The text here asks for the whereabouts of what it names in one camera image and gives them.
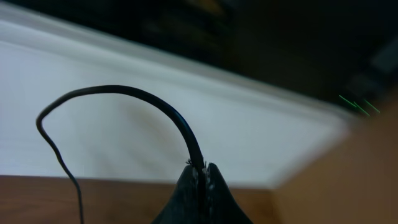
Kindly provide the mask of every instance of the wooden surface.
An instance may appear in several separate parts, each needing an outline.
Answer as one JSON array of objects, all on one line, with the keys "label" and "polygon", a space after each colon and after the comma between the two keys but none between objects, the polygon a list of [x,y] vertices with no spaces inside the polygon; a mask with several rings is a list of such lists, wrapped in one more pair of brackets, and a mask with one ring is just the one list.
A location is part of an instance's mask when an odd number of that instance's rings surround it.
[{"label": "wooden surface", "polygon": [[398,94],[275,192],[284,224],[398,223]]},{"label": "wooden surface", "polygon": [[[174,185],[79,180],[86,223],[150,223]],[[254,223],[279,224],[267,190],[233,189]],[[68,179],[0,176],[0,223],[78,224],[76,191]]]}]

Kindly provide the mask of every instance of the cable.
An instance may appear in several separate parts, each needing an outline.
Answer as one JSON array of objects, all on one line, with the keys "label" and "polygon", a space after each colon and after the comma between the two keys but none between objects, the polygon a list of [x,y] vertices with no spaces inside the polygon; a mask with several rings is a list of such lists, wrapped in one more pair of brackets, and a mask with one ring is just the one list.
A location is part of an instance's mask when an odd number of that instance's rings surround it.
[{"label": "cable", "polygon": [[55,153],[62,169],[65,171],[65,173],[67,173],[68,177],[70,178],[70,180],[73,182],[73,184],[76,187],[76,191],[78,194],[80,223],[84,224],[84,218],[83,218],[83,202],[81,199],[81,190],[80,190],[79,183],[77,182],[76,178],[72,175],[72,173],[69,171],[68,167],[65,165],[65,163],[62,159],[62,156],[60,154],[60,151],[58,150],[58,147],[51,140],[51,138],[48,136],[48,134],[44,131],[42,121],[49,113],[51,113],[51,111],[53,111],[58,106],[60,106],[64,102],[66,102],[74,97],[92,95],[92,94],[100,94],[100,93],[118,93],[118,94],[136,97],[136,98],[143,100],[145,102],[148,102],[148,103],[152,104],[153,106],[155,106],[156,108],[160,109],[163,113],[165,113],[174,122],[174,124],[180,130],[180,132],[185,140],[185,143],[187,144],[189,155],[190,155],[190,160],[191,160],[191,165],[194,168],[196,168],[196,170],[199,173],[198,199],[199,199],[199,201],[201,201],[203,198],[203,195],[205,194],[205,175],[204,175],[205,165],[203,162],[203,156],[201,154],[201,151],[200,151],[200,148],[199,148],[199,145],[198,145],[195,135],[193,134],[188,123],[180,115],[180,113],[178,113],[172,106],[170,106],[168,103],[161,100],[160,98],[158,98],[150,93],[147,93],[143,90],[137,89],[137,88],[133,88],[133,87],[129,87],[129,86],[119,86],[119,85],[105,85],[105,86],[94,86],[94,87],[89,87],[89,88],[82,88],[79,90],[71,91],[71,92],[61,96],[57,100],[55,100],[53,103],[48,105],[39,114],[39,116],[36,119],[37,130],[39,130],[39,133],[43,136],[43,138],[48,142],[48,144],[54,150],[54,153]]}]

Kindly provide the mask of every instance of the black wire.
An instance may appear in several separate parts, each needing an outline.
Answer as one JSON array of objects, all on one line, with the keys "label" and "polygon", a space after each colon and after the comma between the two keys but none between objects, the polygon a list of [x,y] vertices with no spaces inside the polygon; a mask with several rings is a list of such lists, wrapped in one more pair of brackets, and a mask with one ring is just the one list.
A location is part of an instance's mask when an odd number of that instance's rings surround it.
[{"label": "black wire", "polygon": [[203,195],[205,194],[205,180],[204,180],[205,165],[203,163],[203,156],[201,154],[201,151],[200,151],[200,148],[199,148],[199,145],[198,145],[195,135],[193,134],[188,123],[180,115],[180,113],[178,113],[172,106],[170,106],[168,103],[161,100],[160,98],[158,98],[150,93],[147,93],[143,90],[139,90],[137,88],[133,88],[133,87],[129,87],[129,86],[119,86],[119,85],[105,85],[105,86],[94,86],[94,87],[89,87],[89,88],[82,88],[79,90],[71,91],[71,92],[61,96],[57,100],[55,100],[53,103],[48,105],[39,114],[39,116],[36,119],[37,130],[39,130],[39,133],[43,136],[43,138],[48,142],[48,144],[54,150],[54,153],[55,153],[62,169],[67,173],[68,177],[70,178],[70,180],[73,182],[73,184],[76,187],[76,191],[78,194],[80,223],[84,224],[83,202],[81,199],[81,190],[80,190],[79,183],[77,182],[76,178],[72,175],[72,173],[69,171],[68,167],[63,162],[60,151],[58,150],[55,143],[51,140],[51,138],[48,136],[48,134],[44,131],[42,121],[51,111],[53,111],[55,108],[60,106],[62,103],[66,102],[74,97],[99,94],[99,93],[119,93],[119,94],[123,94],[123,95],[129,95],[129,96],[136,97],[136,98],[143,100],[145,102],[148,102],[148,103],[152,104],[153,106],[155,106],[156,108],[160,109],[163,113],[165,113],[174,122],[174,124],[180,130],[180,132],[185,140],[185,143],[187,144],[190,159],[192,162],[192,166],[194,168],[196,168],[196,170],[199,173],[198,199],[199,199],[199,201],[201,201],[203,198]]}]

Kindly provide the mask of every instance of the wall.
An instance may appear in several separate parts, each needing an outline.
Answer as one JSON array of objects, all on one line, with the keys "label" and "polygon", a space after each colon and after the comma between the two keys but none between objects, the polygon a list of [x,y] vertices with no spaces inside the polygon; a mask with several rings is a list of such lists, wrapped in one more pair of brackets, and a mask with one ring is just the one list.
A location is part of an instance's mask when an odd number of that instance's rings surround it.
[{"label": "wall", "polygon": [[[274,187],[348,133],[350,116],[314,99],[4,3],[0,19],[0,174],[65,176],[35,118],[93,85],[170,103],[231,184]],[[174,124],[128,96],[71,100],[44,127],[79,177],[173,182],[188,159]]]}]

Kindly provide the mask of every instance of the green light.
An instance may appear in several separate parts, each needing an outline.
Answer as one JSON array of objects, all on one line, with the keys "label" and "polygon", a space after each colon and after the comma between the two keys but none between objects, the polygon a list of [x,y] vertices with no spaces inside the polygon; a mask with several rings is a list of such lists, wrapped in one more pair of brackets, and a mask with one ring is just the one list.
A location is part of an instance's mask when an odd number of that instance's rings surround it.
[{"label": "green light", "polygon": [[356,104],[355,101],[354,101],[354,104],[355,104],[363,113],[365,113],[367,116],[370,116],[370,115],[368,114],[368,112],[366,112],[364,109],[362,109],[362,107],[360,107],[358,104]]},{"label": "green light", "polygon": [[350,102],[349,100],[347,100],[346,98],[342,97],[341,95],[339,95],[341,99],[345,100],[345,102],[353,105],[354,107],[356,107],[352,102]]},{"label": "green light", "polygon": [[376,109],[372,104],[370,104],[367,100],[364,99],[364,101],[371,106],[373,109],[375,109],[378,113],[380,113],[380,111],[378,109]]}]

